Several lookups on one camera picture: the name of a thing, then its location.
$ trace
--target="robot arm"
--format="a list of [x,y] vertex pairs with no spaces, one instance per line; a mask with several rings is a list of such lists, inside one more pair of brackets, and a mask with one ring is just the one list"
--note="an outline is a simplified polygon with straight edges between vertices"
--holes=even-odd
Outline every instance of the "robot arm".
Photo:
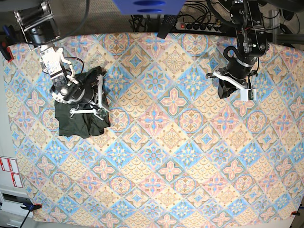
[[[233,2],[230,16],[232,22],[238,25],[237,49],[233,46],[227,47],[223,54],[228,65],[214,73],[208,73],[206,77],[219,78],[220,98],[227,98],[234,91],[240,90],[241,100],[256,100],[257,91],[251,87],[250,77],[258,74],[252,67],[269,48],[257,0]],[[230,57],[229,51],[233,51],[235,56]]]
[[52,43],[59,37],[59,31],[49,2],[46,0],[37,7],[15,11],[15,16],[26,42],[40,50],[42,69],[53,82],[50,89],[53,98],[64,104],[90,104],[91,110],[72,108],[70,113],[90,112],[103,120],[109,112],[109,108],[102,103],[103,75],[98,76],[95,85],[91,80],[76,79],[72,63],[63,56],[63,48],[57,48]]

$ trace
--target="white bracket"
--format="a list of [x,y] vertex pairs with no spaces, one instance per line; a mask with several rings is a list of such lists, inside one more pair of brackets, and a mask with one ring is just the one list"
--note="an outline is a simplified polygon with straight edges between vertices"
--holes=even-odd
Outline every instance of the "white bracket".
[[227,81],[229,83],[231,83],[232,85],[234,85],[237,89],[240,90],[240,95],[241,95],[241,100],[242,101],[250,101],[252,99],[249,98],[249,93],[250,91],[252,91],[253,93],[253,100],[256,101],[257,99],[257,90],[256,89],[247,89],[245,88],[242,84],[240,84],[239,82],[237,82],[236,80],[232,79],[231,77],[228,76],[224,76],[219,74],[219,71],[215,71],[213,72],[213,75],[215,77],[218,77],[219,79],[223,80],[223,81]]

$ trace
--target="power outlet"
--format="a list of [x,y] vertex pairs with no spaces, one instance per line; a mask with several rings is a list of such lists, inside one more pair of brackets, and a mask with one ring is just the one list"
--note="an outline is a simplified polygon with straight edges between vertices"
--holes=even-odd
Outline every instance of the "power outlet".
[[184,23],[177,22],[175,25],[177,30],[183,31],[207,31],[207,32],[215,32],[221,33],[219,30],[219,26],[215,24],[199,24],[199,23]]

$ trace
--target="black cloth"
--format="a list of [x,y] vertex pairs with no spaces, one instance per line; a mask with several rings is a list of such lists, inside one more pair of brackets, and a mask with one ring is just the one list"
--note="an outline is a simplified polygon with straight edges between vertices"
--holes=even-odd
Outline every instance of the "black cloth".
[[[90,71],[75,75],[75,78],[84,82],[85,80],[96,79],[99,74],[104,74],[101,67],[95,67]],[[108,105],[105,95],[103,96],[104,104]],[[70,137],[79,135],[82,138],[98,136],[105,132],[105,128],[111,126],[109,114],[100,120],[94,114],[74,114],[71,119],[70,109],[77,108],[76,104],[63,104],[55,101],[55,118],[59,121],[59,135]],[[79,109],[91,109],[90,105],[81,104]]]

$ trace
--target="floral tile pattern fabric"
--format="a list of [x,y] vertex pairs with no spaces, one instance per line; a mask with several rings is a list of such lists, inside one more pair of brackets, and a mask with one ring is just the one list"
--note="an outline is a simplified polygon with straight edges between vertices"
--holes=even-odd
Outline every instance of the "floral tile pattern fabric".
[[[58,136],[37,51],[11,47],[4,84],[24,189],[36,221],[98,228],[237,227],[287,219],[304,196],[304,53],[270,45],[258,100],[219,99],[205,75],[235,39],[153,33],[56,44],[105,67],[111,127]],[[74,62],[77,72],[80,65]]]

